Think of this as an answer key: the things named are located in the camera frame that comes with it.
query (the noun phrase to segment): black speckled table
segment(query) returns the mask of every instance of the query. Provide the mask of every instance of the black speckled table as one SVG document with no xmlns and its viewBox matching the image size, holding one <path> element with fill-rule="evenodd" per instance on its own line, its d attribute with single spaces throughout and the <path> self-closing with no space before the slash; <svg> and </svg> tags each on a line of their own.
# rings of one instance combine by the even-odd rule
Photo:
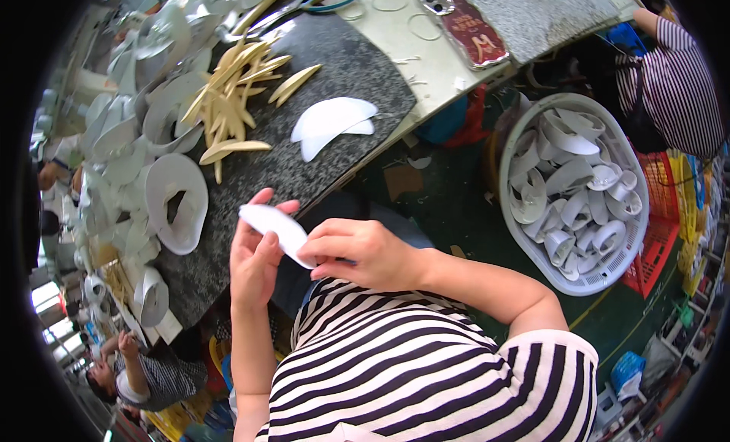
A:
<svg viewBox="0 0 730 442">
<path fill-rule="evenodd" d="M 263 83 L 269 90 L 249 100 L 257 127 L 247 129 L 247 139 L 271 144 L 270 151 L 226 156 L 222 185 L 215 183 L 213 165 L 202 168 L 209 206 L 200 244 L 185 256 L 163 246 L 154 262 L 169 285 L 170 310 L 185 328 L 196 324 L 228 288 L 230 243 L 241 204 L 270 186 L 273 202 L 296 198 L 304 209 L 381 144 L 415 105 L 388 57 L 340 17 L 302 14 L 279 27 L 279 36 L 275 52 L 294 56 L 278 70 L 285 79 L 314 64 L 323 66 L 278 109 L 267 100 L 280 81 Z M 373 120 L 375 134 L 341 135 L 305 163 L 299 144 L 289 142 L 291 129 L 309 106 L 334 97 L 370 101 L 387 118 Z M 204 150 L 201 140 L 188 155 L 197 161 Z"/>
</svg>

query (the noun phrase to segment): red plastic crate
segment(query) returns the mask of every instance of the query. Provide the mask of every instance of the red plastic crate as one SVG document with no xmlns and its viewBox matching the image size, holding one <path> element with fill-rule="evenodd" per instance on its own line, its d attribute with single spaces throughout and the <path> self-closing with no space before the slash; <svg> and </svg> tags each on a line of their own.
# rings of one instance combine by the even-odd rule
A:
<svg viewBox="0 0 730 442">
<path fill-rule="evenodd" d="M 649 188 L 649 225 L 644 248 L 636 255 L 621 281 L 641 294 L 649 295 L 670 254 L 680 229 L 677 191 L 666 152 L 636 153 Z"/>
</svg>

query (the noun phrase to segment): white basket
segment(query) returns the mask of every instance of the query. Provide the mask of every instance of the white basket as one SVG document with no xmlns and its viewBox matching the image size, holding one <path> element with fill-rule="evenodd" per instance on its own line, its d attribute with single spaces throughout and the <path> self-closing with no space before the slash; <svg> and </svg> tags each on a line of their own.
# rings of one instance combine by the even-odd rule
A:
<svg viewBox="0 0 730 442">
<path fill-rule="evenodd" d="M 543 111 L 551 108 L 565 108 L 594 114 L 606 124 L 606 143 L 611 157 L 621 169 L 631 170 L 636 174 L 638 183 L 634 189 L 644 206 L 638 216 L 625 223 L 626 236 L 623 246 L 604 256 L 598 265 L 590 272 L 581 274 L 577 281 L 564 278 L 558 268 L 552 266 L 544 247 L 530 239 L 519 227 L 509 210 L 509 188 L 507 187 L 507 171 L 509 162 L 514 153 L 515 143 L 534 118 Z M 646 228 L 649 224 L 649 196 L 644 172 L 636 159 L 631 145 L 616 119 L 600 104 L 588 97 L 579 94 L 561 93 L 551 95 L 536 102 L 517 121 L 506 139 L 505 149 L 499 163 L 499 204 L 509 232 L 522 247 L 527 256 L 543 272 L 544 276 L 559 291 L 571 296 L 588 296 L 606 289 L 616 282 L 632 264 L 639 253 Z"/>
</svg>

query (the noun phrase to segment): phone case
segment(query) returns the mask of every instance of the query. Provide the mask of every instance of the phone case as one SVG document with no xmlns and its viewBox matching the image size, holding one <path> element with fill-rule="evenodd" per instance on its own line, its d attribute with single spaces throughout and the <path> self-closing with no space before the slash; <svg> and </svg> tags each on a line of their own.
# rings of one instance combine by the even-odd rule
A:
<svg viewBox="0 0 730 442">
<path fill-rule="evenodd" d="M 509 57 L 505 43 L 467 0 L 418 0 L 474 71 Z"/>
</svg>

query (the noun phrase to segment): granite work surface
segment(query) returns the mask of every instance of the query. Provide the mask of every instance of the granite work surface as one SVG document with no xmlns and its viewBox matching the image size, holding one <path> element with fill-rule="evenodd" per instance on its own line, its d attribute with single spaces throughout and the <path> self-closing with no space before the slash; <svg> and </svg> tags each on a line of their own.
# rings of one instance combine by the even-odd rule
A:
<svg viewBox="0 0 730 442">
<path fill-rule="evenodd" d="M 273 203 L 298 199 L 304 209 L 380 145 L 415 105 L 413 93 L 388 57 L 340 17 L 301 14 L 279 27 L 278 35 L 282 38 L 273 45 L 274 52 L 293 56 L 276 71 L 283 79 L 314 64 L 323 66 L 278 109 L 267 101 L 282 80 L 260 83 L 269 89 L 248 100 L 256 129 L 247 127 L 246 138 L 271 144 L 270 151 L 226 156 L 222 185 L 215 183 L 213 165 L 202 167 L 209 205 L 198 247 L 178 256 L 163 246 L 154 262 L 169 285 L 170 310 L 185 328 L 196 324 L 228 289 L 229 252 L 240 205 L 272 187 Z M 215 52 L 220 57 L 221 51 Z M 383 118 L 373 120 L 375 134 L 339 136 L 305 163 L 299 144 L 289 141 L 291 130 L 309 106 L 334 97 L 370 101 Z M 188 155 L 197 162 L 204 150 L 201 140 Z"/>
<path fill-rule="evenodd" d="M 619 14 L 611 0 L 469 0 L 518 64 L 563 45 Z"/>
</svg>

